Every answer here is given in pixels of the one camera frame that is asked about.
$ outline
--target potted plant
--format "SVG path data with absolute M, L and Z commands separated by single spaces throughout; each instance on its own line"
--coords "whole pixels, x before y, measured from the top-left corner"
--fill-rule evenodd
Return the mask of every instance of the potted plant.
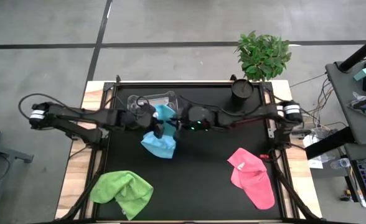
M 288 40 L 272 35 L 255 35 L 252 31 L 249 35 L 241 34 L 238 47 L 238 62 L 242 62 L 244 78 L 235 80 L 232 85 L 233 100 L 243 103 L 251 97 L 253 87 L 251 81 L 270 80 L 280 74 L 286 68 L 286 62 L 291 59 L 288 52 Z

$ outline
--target green leaves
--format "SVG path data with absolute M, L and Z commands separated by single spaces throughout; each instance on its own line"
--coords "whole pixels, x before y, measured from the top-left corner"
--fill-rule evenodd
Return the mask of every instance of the green leaves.
M 239 52 L 238 62 L 249 80 L 270 80 L 282 74 L 286 62 L 291 59 L 288 40 L 272 35 L 241 34 L 235 52 Z

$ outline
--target transparent box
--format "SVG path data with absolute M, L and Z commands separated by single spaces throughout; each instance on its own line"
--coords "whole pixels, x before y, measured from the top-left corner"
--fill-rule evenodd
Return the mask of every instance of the transparent box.
M 128 109 L 130 111 L 137 111 L 140 109 L 139 105 L 149 101 L 151 106 L 166 105 L 177 112 L 179 109 L 177 105 L 177 95 L 173 91 L 167 91 L 163 94 L 149 95 L 149 96 L 136 96 L 131 95 L 128 97 Z

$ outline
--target table leg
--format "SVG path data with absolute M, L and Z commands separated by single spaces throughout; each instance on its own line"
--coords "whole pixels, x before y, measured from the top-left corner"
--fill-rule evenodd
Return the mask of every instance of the table leg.
M 306 147 L 307 159 L 313 159 L 346 143 L 355 142 L 350 127 L 346 127 L 325 139 Z

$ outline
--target plastic bag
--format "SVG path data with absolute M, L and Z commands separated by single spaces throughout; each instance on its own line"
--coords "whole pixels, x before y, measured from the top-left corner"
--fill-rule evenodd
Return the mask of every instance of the plastic bag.
M 364 115 L 366 115 L 366 111 L 362 111 L 362 110 L 357 110 L 357 109 L 354 109 L 353 108 L 353 105 L 355 105 L 356 103 L 360 102 L 360 101 L 363 101 L 363 100 L 366 100 L 366 96 L 362 96 L 362 95 L 359 95 L 358 93 L 356 92 L 353 92 L 353 97 L 356 99 L 352 102 L 350 102 L 347 106 L 353 110 L 356 110 L 358 111 L 359 113 L 362 113 Z

